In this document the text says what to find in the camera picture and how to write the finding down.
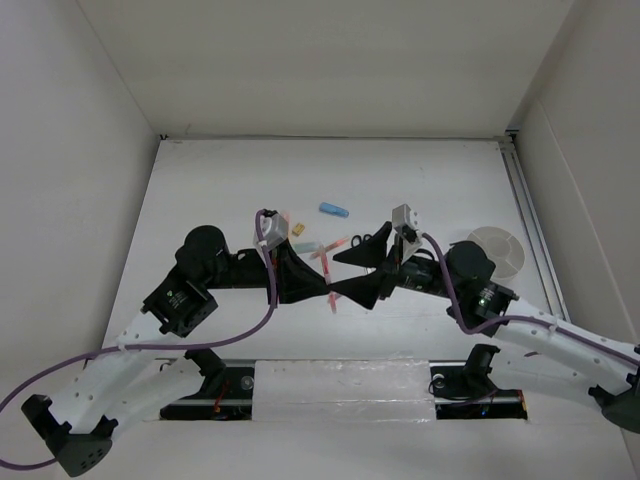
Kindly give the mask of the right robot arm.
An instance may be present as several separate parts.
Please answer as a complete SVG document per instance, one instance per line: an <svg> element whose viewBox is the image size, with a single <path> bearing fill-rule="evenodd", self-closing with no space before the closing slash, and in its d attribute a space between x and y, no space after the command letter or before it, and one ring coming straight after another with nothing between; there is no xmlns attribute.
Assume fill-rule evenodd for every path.
<svg viewBox="0 0 640 480"><path fill-rule="evenodd" d="M446 399L479 402L500 390L536 391L593 408L617 427L639 430L639 348L589 332L492 281L495 264L472 241L442 251L416 230L385 223L334 256L368 274L330 288L371 310L397 288L449 300L448 315L466 335L482 335Z"/></svg>

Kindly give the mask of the red pink pen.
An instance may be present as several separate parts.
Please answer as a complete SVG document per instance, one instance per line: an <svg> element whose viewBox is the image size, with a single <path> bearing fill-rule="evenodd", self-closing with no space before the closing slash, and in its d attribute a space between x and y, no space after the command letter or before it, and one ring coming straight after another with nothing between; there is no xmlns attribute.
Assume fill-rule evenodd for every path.
<svg viewBox="0 0 640 480"><path fill-rule="evenodd" d="M328 257L326 254L326 249L323 245L320 245L320 248L318 250L318 255L321 261L321 266L322 266L322 271L323 271L323 276L324 276L324 280L327 286L329 286L332 283L331 280L331 275L330 275L330 270L329 270L329 261L328 261ZM328 303L331 309L331 312L336 315L337 314L337 304L336 304L336 296L335 293L330 290L329 294L328 294Z"/></svg>

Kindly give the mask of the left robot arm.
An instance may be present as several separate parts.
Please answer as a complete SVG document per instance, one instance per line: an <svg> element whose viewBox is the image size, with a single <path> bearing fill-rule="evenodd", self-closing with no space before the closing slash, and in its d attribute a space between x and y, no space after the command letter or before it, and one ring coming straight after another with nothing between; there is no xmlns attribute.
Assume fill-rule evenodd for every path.
<svg viewBox="0 0 640 480"><path fill-rule="evenodd" d="M324 278L279 233L260 249L230 253L223 232L193 229L176 264L143 301L140 312L70 385L32 395L21 410L54 461L71 477L105 459L127 428L168 404L199 394L226 393L226 365L209 347L185 339L218 307L214 289L264 288L268 309L328 294Z"/></svg>

